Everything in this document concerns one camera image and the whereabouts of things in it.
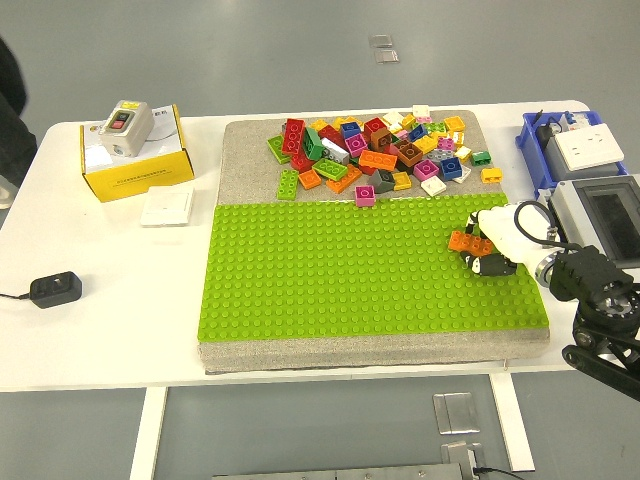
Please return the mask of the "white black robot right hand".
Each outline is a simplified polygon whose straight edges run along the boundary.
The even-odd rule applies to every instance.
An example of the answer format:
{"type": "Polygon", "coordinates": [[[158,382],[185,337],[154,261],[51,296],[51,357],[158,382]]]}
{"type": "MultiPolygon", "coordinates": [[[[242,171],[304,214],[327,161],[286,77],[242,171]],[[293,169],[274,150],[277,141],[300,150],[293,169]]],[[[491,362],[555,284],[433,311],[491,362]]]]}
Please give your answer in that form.
{"type": "Polygon", "coordinates": [[[478,227],[480,236],[488,239],[497,253],[478,256],[462,251],[464,263],[474,273],[484,276],[512,275],[517,266],[523,264],[533,278],[547,286],[557,248],[536,243],[526,234],[555,241],[557,228],[546,211],[539,208],[542,205],[537,202],[521,202],[472,212],[465,232],[471,234],[478,227]]]}

